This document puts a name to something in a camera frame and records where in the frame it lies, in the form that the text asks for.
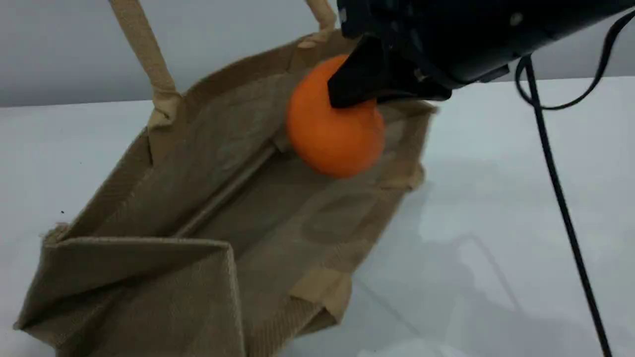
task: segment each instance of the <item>gray wall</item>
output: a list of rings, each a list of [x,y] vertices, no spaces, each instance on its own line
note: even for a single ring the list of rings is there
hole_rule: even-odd
[[[142,4],[179,90],[234,60],[316,28],[303,0]],[[0,106],[150,97],[145,74],[107,1],[0,0],[0,9]],[[599,24],[537,53],[540,77],[591,76],[609,26]],[[635,74],[634,58],[631,26],[618,42],[608,75]]]

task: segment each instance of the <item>beige fabric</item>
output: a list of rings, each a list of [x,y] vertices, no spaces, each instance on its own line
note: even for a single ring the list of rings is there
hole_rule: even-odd
[[[152,85],[154,110],[147,130],[152,159],[158,163],[185,136],[186,125],[177,119],[181,94],[177,92],[138,0],[110,0],[110,5]]]
[[[286,102],[354,42],[300,41],[193,86],[177,108],[187,131],[161,161],[152,132],[137,137],[75,221],[45,238],[15,328],[68,357],[272,356],[345,318],[351,274],[423,180],[434,109],[382,106],[377,165],[346,180],[316,173],[288,146]]]

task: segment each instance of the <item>bag handle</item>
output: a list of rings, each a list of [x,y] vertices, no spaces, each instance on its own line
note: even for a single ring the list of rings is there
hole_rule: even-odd
[[[177,91],[139,1],[109,1],[121,30],[152,85],[154,110],[148,120],[147,130],[152,161],[156,164],[174,148],[185,133],[185,123],[177,123],[181,94]]]

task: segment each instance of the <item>burlap tote bag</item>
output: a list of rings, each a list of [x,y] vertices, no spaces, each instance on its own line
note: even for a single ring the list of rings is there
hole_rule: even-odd
[[[271,356],[340,321],[351,274],[423,179],[434,109],[382,106],[380,162],[335,180],[284,139],[286,101],[337,32],[177,93],[138,1],[111,1],[154,88],[149,124],[84,210],[44,239],[15,328],[58,356]]]

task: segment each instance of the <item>white table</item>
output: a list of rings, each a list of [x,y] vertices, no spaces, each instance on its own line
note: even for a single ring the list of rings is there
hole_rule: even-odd
[[[588,80],[542,81],[564,102]],[[556,161],[616,356],[635,355],[635,77],[547,115]],[[0,355],[53,356],[11,330],[39,235],[71,220],[145,124],[150,102],[0,109]],[[342,326],[291,356],[601,355],[540,151],[511,83],[441,104],[423,188],[354,275]]]

